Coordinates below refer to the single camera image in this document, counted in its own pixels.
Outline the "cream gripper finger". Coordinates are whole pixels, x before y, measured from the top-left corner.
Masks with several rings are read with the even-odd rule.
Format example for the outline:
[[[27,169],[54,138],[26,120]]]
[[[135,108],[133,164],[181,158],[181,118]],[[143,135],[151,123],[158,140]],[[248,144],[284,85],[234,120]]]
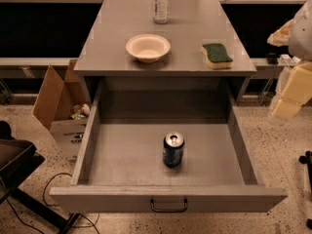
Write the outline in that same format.
[[[271,101],[271,116],[280,120],[289,120],[300,110],[301,105],[293,101],[274,97]]]

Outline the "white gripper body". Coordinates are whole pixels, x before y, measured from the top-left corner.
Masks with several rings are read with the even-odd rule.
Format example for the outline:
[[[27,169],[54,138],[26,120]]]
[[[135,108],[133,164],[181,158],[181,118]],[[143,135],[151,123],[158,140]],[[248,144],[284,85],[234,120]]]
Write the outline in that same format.
[[[284,103],[303,105],[312,98],[312,62],[295,66],[282,91],[281,100]]]

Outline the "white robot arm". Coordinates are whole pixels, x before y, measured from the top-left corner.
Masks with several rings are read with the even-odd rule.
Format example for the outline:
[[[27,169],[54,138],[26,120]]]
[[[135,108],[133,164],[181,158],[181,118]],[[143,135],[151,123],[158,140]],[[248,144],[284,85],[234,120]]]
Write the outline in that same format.
[[[284,68],[281,72],[276,96],[271,100],[269,119],[282,125],[312,98],[312,0],[272,33],[267,42],[278,47],[288,46],[289,53],[300,59],[294,68]]]

